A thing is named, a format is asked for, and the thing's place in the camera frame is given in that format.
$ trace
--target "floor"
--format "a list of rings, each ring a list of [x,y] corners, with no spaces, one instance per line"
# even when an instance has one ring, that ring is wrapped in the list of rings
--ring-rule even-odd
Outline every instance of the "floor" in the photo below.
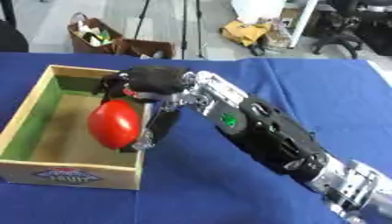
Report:
[[[253,57],[249,51],[218,34],[218,29],[235,19],[230,0],[200,0],[203,12],[201,33],[203,52],[209,60],[239,60]],[[67,25],[72,15],[81,11],[91,18],[101,18],[115,30],[132,38],[137,26],[138,16],[144,0],[13,0],[17,14],[17,28],[27,37],[31,52],[71,53],[72,45],[67,34]],[[197,19],[195,1],[188,0],[188,51],[185,58],[199,60],[197,57]],[[140,39],[153,39],[174,42],[181,40],[183,0],[150,0],[141,30]],[[268,52],[267,57],[289,58],[345,58],[347,52],[336,45],[313,55],[310,46],[314,39],[303,37],[297,47],[281,53]],[[180,57],[177,47],[176,59]],[[392,72],[392,58],[382,57],[365,47],[359,52],[360,58],[376,62],[383,70]]]

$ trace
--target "wooden crate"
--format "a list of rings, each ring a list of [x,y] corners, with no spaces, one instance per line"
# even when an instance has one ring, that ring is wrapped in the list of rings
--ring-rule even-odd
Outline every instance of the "wooden crate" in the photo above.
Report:
[[[138,189],[144,153],[101,146],[87,128],[101,95],[91,89],[116,71],[49,66],[0,135],[0,176],[11,183]],[[150,111],[131,103],[147,122]]]

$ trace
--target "robotic arm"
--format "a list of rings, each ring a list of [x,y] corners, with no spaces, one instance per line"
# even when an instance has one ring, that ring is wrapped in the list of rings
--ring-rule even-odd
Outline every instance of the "robotic arm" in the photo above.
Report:
[[[165,74],[160,82],[149,78],[157,77],[157,71],[158,77]],[[355,160],[343,164],[278,108],[245,93],[218,74],[136,67],[102,80],[101,85],[111,91],[107,91],[110,96],[119,95],[121,90],[138,100],[162,102],[138,142],[131,145],[133,149],[153,147],[175,123],[179,108],[188,106],[211,120],[224,137],[255,161],[321,194],[331,211],[345,221],[366,223],[367,215],[375,212],[392,218],[390,178]]]

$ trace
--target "blue table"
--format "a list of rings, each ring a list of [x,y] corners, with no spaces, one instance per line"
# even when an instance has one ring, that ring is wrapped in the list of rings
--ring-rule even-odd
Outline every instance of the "blue table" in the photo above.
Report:
[[[330,152],[392,176],[391,88],[366,61],[139,60],[122,56],[0,53],[0,129],[49,64],[124,69],[136,64],[208,70],[286,111]],[[188,108],[146,155],[139,192],[0,185],[2,223],[341,223],[320,197],[280,177]]]

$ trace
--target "red tomato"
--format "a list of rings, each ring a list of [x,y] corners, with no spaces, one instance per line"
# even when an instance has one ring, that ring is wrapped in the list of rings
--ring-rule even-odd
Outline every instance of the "red tomato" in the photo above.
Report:
[[[108,101],[94,110],[87,126],[98,142],[112,150],[131,144],[139,136],[137,112],[121,100]]]

